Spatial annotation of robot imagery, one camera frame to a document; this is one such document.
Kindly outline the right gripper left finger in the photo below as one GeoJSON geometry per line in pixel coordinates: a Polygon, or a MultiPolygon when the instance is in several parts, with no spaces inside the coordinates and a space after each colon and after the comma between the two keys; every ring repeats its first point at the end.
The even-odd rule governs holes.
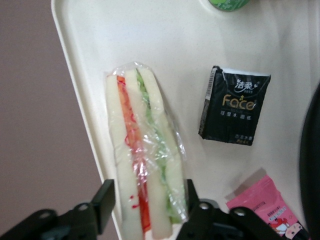
{"type": "Polygon", "coordinates": [[[90,202],[62,215],[38,210],[0,236],[2,240],[96,240],[102,235],[115,207],[115,181],[106,179],[90,202]]]}

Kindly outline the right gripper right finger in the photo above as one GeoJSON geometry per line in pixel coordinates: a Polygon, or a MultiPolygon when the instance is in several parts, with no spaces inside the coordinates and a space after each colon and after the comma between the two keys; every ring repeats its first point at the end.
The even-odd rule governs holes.
{"type": "Polygon", "coordinates": [[[281,237],[247,207],[235,207],[228,213],[198,197],[194,183],[186,180],[189,218],[177,234],[177,240],[280,240],[281,237]]]}

